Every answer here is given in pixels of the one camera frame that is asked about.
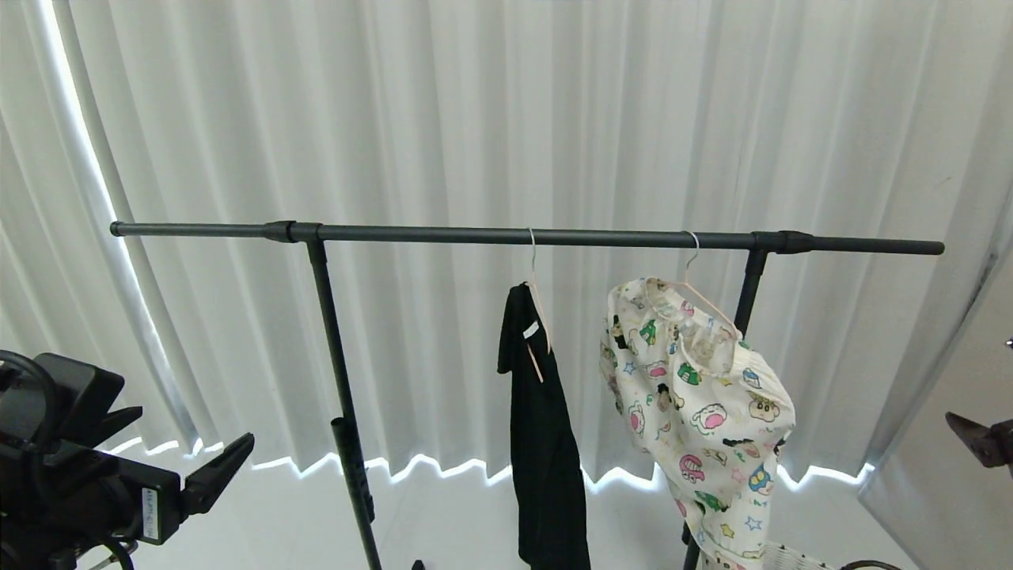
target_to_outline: black t-shirt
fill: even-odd
[[[580,458],[556,358],[527,284],[506,298],[497,372],[513,373],[510,446],[521,559],[538,570],[590,569]]]

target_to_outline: black metal rack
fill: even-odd
[[[747,249],[746,275],[735,311],[735,327],[743,334],[750,324],[769,253],[802,253],[806,251],[864,251],[872,253],[906,253],[938,255],[944,245],[939,241],[907,239],[876,239],[862,237],[819,237],[798,231],[754,231],[751,233],[668,232],[668,231],[605,231],[578,229],[504,229],[476,227],[412,227],[324,225],[311,222],[277,221],[265,224],[174,224],[112,222],[109,231],[115,236],[172,235],[192,237],[262,237],[287,243],[306,243],[313,276],[316,281],[320,313],[323,317],[327,348],[330,351],[342,417],[331,422],[337,444],[344,481],[359,524],[370,570],[380,570],[380,555],[373,537],[375,518],[373,497],[366,479],[366,466],[356,423],[352,388],[341,348],[337,312],[327,271],[324,241],[397,241],[423,243],[500,243],[529,244],[535,239],[542,245],[582,245],[606,247],[679,247],[705,249]],[[683,525],[683,543],[688,546],[684,570],[697,567],[700,547]],[[424,566],[415,561],[412,570]]]

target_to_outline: clothing tag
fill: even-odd
[[[531,324],[531,327],[528,327],[527,331],[524,332],[524,338],[530,339],[537,332],[538,332],[538,322],[536,321]]]

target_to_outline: black object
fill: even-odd
[[[527,284],[506,297],[496,372],[512,373],[518,554],[534,570],[591,570],[580,457],[556,357]]]
[[[165,543],[191,514],[208,512],[250,452],[233,441],[186,478],[96,452],[141,417],[109,412],[118,375],[64,356],[28,359],[0,350],[0,510],[4,570],[64,570],[98,545],[124,569],[124,543]]]
[[[1013,477],[1013,420],[986,427],[953,412],[946,412],[946,424],[982,467],[1008,467],[1010,477]]]
[[[115,221],[109,225],[109,232],[115,236],[127,235],[174,235],[191,237],[263,237],[274,241],[307,244],[326,240],[342,241],[401,241],[425,243],[501,243],[530,244],[534,238],[542,245],[585,245],[608,247],[681,247],[704,249],[748,249],[746,276],[743,292],[735,312],[735,326],[745,333],[749,325],[753,304],[756,302],[768,253],[801,253],[805,251],[864,251],[871,253],[909,253],[916,255],[939,255],[945,246],[940,241],[917,241],[910,239],[879,239],[865,237],[820,237],[799,231],[754,231],[751,233],[696,233],[695,238],[688,232],[679,231],[606,231],[579,229],[506,229],[476,227],[428,227],[428,226],[369,226],[369,225],[324,225],[319,223],[276,221],[265,224],[178,224],[178,223],[128,223]],[[341,351],[337,333],[337,317],[331,299],[330,281],[324,262],[314,262],[314,246],[310,245],[310,262],[314,263],[317,280],[317,295],[320,297],[321,312],[328,331],[328,348],[331,364],[341,396],[341,410],[345,418],[355,418],[352,407],[352,390],[344,371],[344,354]],[[350,430],[358,444],[358,428],[355,421]],[[338,453],[348,455],[346,445],[338,445]],[[361,463],[362,450],[350,457],[341,456],[345,462]],[[376,541],[370,526],[369,494],[358,483],[346,482],[355,505],[356,520],[363,536],[363,548],[370,561],[371,570],[380,570]],[[683,542],[689,545],[685,568],[696,568],[700,556],[699,547],[692,541],[684,526]],[[415,562],[413,570],[421,568]]]

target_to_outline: black cable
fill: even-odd
[[[38,429],[35,430],[35,435],[32,438],[33,445],[28,451],[30,462],[28,465],[30,472],[29,475],[31,477],[31,483],[35,488],[35,493],[38,494],[38,498],[42,499],[43,504],[46,505],[46,507],[50,509],[55,517],[64,525],[81,533],[93,543],[107,548],[109,552],[112,553],[112,556],[116,557],[122,570],[134,570],[134,562],[130,558],[130,553],[128,553],[127,549],[125,549],[119,541],[113,539],[111,535],[94,533],[89,528],[78,528],[73,523],[72,517],[68,516],[63,511],[63,505],[60,504],[60,500],[56,497],[53,490],[50,489],[49,485],[47,485],[46,480],[43,477],[43,461],[45,459],[46,450],[53,442],[57,431],[57,384],[53,380],[53,377],[51,377],[46,369],[40,367],[34,360],[17,354],[16,352],[0,350],[0,360],[2,360],[5,364],[13,367],[14,369],[19,369],[22,373],[35,381],[43,391],[46,411],[43,415],[43,421],[38,425]]]

